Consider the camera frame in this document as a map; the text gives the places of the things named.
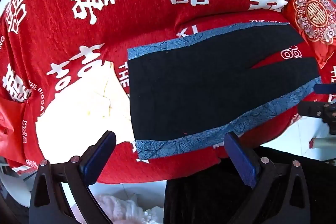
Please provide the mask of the pink fluffy garment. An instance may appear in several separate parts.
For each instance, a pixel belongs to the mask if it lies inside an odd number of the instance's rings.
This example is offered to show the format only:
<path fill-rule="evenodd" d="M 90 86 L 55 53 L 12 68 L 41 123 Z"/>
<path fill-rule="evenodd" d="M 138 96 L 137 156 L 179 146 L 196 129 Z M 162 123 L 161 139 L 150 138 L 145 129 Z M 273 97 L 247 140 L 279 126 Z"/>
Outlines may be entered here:
<path fill-rule="evenodd" d="M 143 210 L 138 205 L 138 195 L 121 200 L 111 194 L 99 194 L 96 201 L 113 223 L 163 223 L 163 208 L 155 206 Z"/>

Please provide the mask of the black pants with grey trim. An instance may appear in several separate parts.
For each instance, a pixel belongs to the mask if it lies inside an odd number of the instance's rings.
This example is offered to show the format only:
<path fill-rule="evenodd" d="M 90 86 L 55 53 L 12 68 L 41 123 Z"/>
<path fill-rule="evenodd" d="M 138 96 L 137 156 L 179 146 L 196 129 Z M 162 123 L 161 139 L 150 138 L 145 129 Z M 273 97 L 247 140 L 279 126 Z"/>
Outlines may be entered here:
<path fill-rule="evenodd" d="M 321 82 L 315 59 L 264 60 L 300 42 L 287 23 L 249 22 L 128 49 L 138 157 L 204 149 L 297 105 Z"/>

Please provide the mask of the person's black trousers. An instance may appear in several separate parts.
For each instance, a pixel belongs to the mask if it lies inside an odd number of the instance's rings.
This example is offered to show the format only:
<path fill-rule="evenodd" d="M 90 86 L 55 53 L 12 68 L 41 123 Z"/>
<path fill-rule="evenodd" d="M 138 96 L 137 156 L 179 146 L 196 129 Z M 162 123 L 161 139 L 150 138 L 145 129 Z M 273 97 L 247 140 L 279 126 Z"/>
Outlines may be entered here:
<path fill-rule="evenodd" d="M 311 223 L 335 223 L 335 167 L 266 147 L 258 156 L 279 164 L 301 163 L 307 184 Z M 230 159 L 166 183 L 164 223 L 232 223 L 252 196 Z"/>

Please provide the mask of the red bedspread with white characters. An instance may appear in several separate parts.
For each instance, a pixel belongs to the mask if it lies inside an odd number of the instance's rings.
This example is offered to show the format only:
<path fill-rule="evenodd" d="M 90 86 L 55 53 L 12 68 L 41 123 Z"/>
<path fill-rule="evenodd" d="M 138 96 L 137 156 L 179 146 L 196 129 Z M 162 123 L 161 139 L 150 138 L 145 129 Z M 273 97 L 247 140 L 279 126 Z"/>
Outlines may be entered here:
<path fill-rule="evenodd" d="M 37 119 L 56 94 L 81 79 L 84 72 L 112 62 L 130 98 L 128 49 L 238 23 L 287 23 L 294 28 L 282 14 L 288 2 L 11 0 L 1 14 L 1 156 L 22 172 L 37 170 L 46 160 L 38 144 Z M 267 57 L 264 64 L 294 57 L 313 57 L 317 62 L 302 37 L 293 49 Z M 323 68 L 318 65 L 318 71 L 319 84 L 335 81 L 335 52 Z M 301 101 L 330 102 L 334 98 L 313 90 Z M 280 136 L 298 120 L 297 106 L 238 135 L 241 142 L 255 147 Z M 218 164 L 226 155 L 221 141 L 196 151 L 142 160 L 135 140 L 117 143 L 98 181 L 120 184 L 185 177 Z"/>

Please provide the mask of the red embroidered pillow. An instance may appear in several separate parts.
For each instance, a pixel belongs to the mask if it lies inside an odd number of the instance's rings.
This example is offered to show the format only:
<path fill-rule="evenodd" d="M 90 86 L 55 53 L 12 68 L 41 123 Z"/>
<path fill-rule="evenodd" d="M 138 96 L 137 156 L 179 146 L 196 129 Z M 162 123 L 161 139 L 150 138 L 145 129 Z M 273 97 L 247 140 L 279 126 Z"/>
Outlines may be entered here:
<path fill-rule="evenodd" d="M 313 51 L 323 68 L 335 52 L 335 3 L 332 0 L 289 0 L 282 14 Z"/>

